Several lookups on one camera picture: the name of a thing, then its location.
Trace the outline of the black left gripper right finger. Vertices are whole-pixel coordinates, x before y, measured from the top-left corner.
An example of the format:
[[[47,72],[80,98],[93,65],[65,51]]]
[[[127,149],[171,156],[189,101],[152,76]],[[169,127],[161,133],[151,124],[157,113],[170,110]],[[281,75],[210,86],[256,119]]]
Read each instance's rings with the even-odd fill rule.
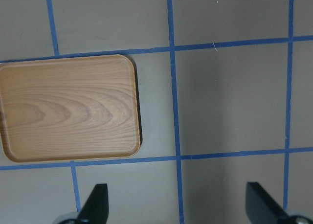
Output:
[[[293,217],[289,216],[258,182],[246,184],[245,210],[251,224],[293,223]]]

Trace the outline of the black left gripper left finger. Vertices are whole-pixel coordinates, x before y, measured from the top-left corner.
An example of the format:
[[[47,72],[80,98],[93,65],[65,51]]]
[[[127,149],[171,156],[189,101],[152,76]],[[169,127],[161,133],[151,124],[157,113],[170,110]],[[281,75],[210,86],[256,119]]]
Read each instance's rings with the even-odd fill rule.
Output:
[[[108,220],[108,186],[96,184],[76,218],[78,224],[106,224]]]

